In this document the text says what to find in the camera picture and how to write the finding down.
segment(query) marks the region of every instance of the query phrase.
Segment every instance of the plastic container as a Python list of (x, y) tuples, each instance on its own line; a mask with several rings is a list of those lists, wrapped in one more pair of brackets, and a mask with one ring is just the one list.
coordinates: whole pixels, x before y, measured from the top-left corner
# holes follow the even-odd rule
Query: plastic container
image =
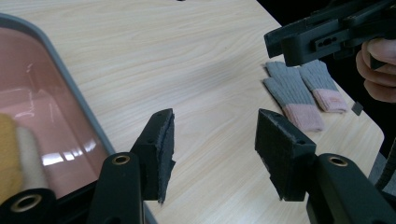
[(6, 14), (0, 14), (0, 113), (34, 134), (57, 198), (96, 180), (114, 153), (46, 35)]

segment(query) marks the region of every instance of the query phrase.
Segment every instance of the finger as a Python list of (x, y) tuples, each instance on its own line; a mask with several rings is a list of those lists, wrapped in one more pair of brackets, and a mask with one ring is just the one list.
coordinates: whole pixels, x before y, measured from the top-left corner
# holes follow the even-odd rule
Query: finger
[(396, 75), (371, 69), (364, 62), (362, 54), (362, 51), (359, 51), (356, 56), (356, 67), (362, 77), (381, 86), (396, 87)]
[(372, 39), (367, 43), (367, 51), (380, 62), (396, 64), (396, 40)]
[[(363, 44), (361, 44), (361, 56), (362, 56), (364, 62), (366, 63), (366, 65), (368, 67), (370, 67), (371, 58), (370, 58), (370, 52), (367, 49), (368, 43), (369, 42), (366, 41)], [(392, 64), (392, 63), (387, 63), (387, 64), (384, 64), (381, 67), (375, 69), (375, 71), (396, 75), (396, 65)]]
[(364, 88), (366, 88), (371, 97), (377, 101), (396, 103), (395, 88), (384, 87), (368, 80), (364, 81)]

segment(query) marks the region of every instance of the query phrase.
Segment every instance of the gray container rim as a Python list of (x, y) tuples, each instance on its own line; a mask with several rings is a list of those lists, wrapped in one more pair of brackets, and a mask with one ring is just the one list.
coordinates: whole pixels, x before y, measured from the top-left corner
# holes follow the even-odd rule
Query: gray container rim
[(37, 41), (39, 41), (43, 47), (47, 50), (49, 56), (53, 60), (56, 68), (58, 69), (61, 76), (64, 78), (64, 82), (66, 83), (67, 87), (70, 89), (71, 93), (75, 97), (78, 105), (80, 106), (83, 114), (86, 116), (86, 119), (91, 124), (93, 130), (101, 140), (105, 151), (108, 155), (112, 155), (115, 153), (113, 146), (111, 145), (110, 141), (108, 140), (105, 132), (103, 131), (102, 127), (100, 126), (98, 120), (96, 119), (95, 115), (92, 113), (90, 107), (88, 106), (87, 102), (85, 101), (84, 97), (82, 96), (81, 92), (79, 91), (75, 81), (70, 76), (70, 73), (66, 69), (61, 57), (58, 55), (55, 47), (50, 42), (50, 39), (47, 35), (39, 29), (34, 24), (30, 23), (29, 21), (23, 20), (18, 17), (14, 17), (8, 14), (0, 13), (0, 27), (1, 28), (8, 28), (12, 30), (16, 30), (22, 33), (25, 33)]

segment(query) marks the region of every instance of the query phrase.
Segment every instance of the wooden table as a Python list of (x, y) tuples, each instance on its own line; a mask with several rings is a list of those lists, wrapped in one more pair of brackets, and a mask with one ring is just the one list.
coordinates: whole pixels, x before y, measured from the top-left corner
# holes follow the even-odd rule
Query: wooden table
[[(278, 199), (254, 150), (259, 108), (281, 112), (261, 84), (263, 35), (279, 24), (255, 0), (0, 8), (48, 35), (116, 151), (131, 148), (153, 113), (174, 109), (177, 164), (164, 205), (148, 202), (159, 223), (309, 222), (305, 203)], [(326, 130), (307, 134), (317, 154), (346, 156), (368, 175), (383, 141), (378, 126), (364, 112), (322, 117)]]

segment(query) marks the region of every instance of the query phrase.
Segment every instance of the screw hole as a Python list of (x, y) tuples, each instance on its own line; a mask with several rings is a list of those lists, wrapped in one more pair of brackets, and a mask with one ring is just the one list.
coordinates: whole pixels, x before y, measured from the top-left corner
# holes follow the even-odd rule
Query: screw hole
[(129, 156), (121, 155), (121, 156), (114, 158), (112, 162), (115, 165), (123, 165), (123, 164), (127, 163), (130, 159), (131, 158)]
[(339, 157), (331, 156), (329, 158), (329, 162), (331, 162), (332, 164), (334, 164), (336, 166), (347, 166), (347, 162)]
[(11, 205), (11, 211), (16, 213), (25, 212), (38, 205), (41, 202), (41, 199), (42, 197), (39, 194), (23, 196)]
[(318, 43), (318, 47), (324, 47), (324, 46), (329, 46), (330, 44), (332, 44), (333, 42), (337, 41), (337, 37), (332, 37), (332, 38), (327, 38), (325, 40), (323, 40), (322, 42)]

